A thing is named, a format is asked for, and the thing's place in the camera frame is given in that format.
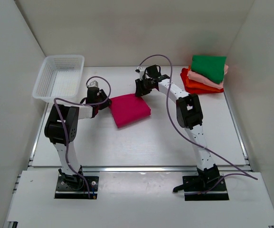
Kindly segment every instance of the black mounting plate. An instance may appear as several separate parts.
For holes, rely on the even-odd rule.
[[[194,179],[198,178],[198,176],[183,176],[183,183],[190,182]],[[208,189],[212,188],[216,181],[208,184]],[[215,188],[213,188],[210,192],[206,194],[194,194],[189,195],[188,193],[204,191],[202,183],[195,184],[189,188],[184,189],[184,200],[185,201],[219,201],[219,200],[229,200],[227,193],[227,186],[225,180],[222,180]]]
[[[74,190],[70,188],[67,184],[63,182],[61,176],[57,179],[57,186],[55,192],[55,199],[83,199],[83,200],[95,200],[98,198],[98,186],[99,177],[97,176],[84,176],[87,180],[90,189],[90,198],[88,197],[87,188],[82,186],[79,190]]]

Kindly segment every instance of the white floor panel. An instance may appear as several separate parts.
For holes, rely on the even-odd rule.
[[[274,209],[260,173],[226,179],[230,200],[184,201],[180,172],[101,172],[97,200],[54,199],[57,170],[24,171],[8,221],[18,228],[268,228]]]
[[[174,67],[173,82],[183,88],[182,67]],[[162,68],[170,73],[169,67]],[[111,97],[135,92],[135,67],[86,67],[83,71],[78,101],[86,96],[86,79],[102,76],[112,86]],[[108,86],[98,80],[108,94]],[[224,97],[224,94],[200,95],[204,115],[203,129],[208,148],[236,165],[245,165],[243,152]],[[99,112],[94,119],[79,120],[74,141],[79,162],[83,166],[195,166],[195,155],[190,143],[179,136],[166,113],[166,96],[156,90],[143,97],[151,108],[151,116],[122,129],[117,129],[110,110]],[[175,104],[170,101],[170,112],[176,125]],[[217,165],[227,165],[216,158]],[[35,151],[33,166],[60,166],[52,143],[44,136],[44,126]]]

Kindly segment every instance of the stack of folded cloths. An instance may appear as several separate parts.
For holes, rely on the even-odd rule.
[[[228,66],[227,57],[193,56],[192,65],[183,68],[180,74],[185,89],[190,94],[223,92],[223,79]]]

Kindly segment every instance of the laundry basket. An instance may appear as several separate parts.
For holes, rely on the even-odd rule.
[[[84,57],[57,55],[45,58],[38,74],[32,96],[47,103],[56,97],[74,98],[81,82]]]

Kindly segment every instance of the pink towel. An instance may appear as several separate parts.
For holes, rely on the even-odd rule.
[[[227,70],[228,70],[228,65],[224,65],[224,75],[227,74]],[[194,71],[191,71],[191,70],[188,72],[188,77],[191,80],[203,83],[203,84],[205,84],[207,86],[210,86],[210,87],[214,87],[214,88],[217,88],[217,89],[222,89],[223,88],[223,82],[221,82],[220,84],[216,84],[216,83],[212,82],[211,80],[209,80],[208,78],[202,76],[201,74],[198,74],[198,73],[196,73]]]
[[[127,94],[111,98],[113,119],[118,128],[151,115],[151,109],[141,97]]]

